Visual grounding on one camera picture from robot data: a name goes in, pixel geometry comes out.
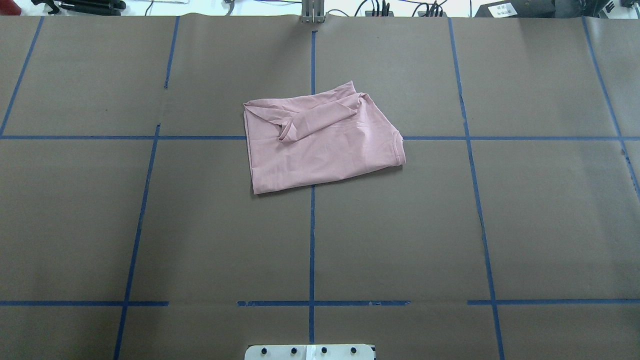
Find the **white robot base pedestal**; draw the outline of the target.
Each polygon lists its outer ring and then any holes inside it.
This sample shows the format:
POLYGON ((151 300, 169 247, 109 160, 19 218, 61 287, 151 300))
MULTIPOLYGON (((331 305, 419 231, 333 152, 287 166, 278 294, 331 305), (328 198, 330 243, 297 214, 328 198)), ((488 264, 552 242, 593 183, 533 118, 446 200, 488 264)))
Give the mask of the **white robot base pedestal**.
POLYGON ((265 344, 252 345, 245 360, 375 360, 374 345, 346 344, 265 344))

